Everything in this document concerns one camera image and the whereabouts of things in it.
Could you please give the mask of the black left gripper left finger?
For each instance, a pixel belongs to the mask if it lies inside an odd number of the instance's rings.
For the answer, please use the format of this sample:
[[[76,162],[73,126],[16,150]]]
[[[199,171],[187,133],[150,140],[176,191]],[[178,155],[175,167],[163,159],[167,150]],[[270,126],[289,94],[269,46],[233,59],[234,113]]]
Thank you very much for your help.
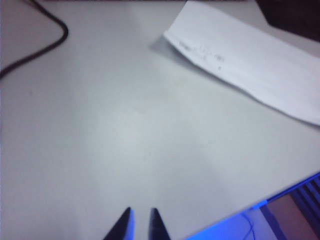
[[[103,240],[133,240],[134,232],[134,211],[131,207],[127,207]]]

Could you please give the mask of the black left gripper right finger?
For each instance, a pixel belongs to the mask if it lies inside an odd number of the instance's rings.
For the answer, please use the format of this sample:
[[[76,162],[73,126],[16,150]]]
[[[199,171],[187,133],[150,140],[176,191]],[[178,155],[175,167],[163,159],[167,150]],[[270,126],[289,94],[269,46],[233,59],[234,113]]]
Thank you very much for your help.
[[[152,208],[148,228],[149,240],[171,240],[166,226],[157,208]]]

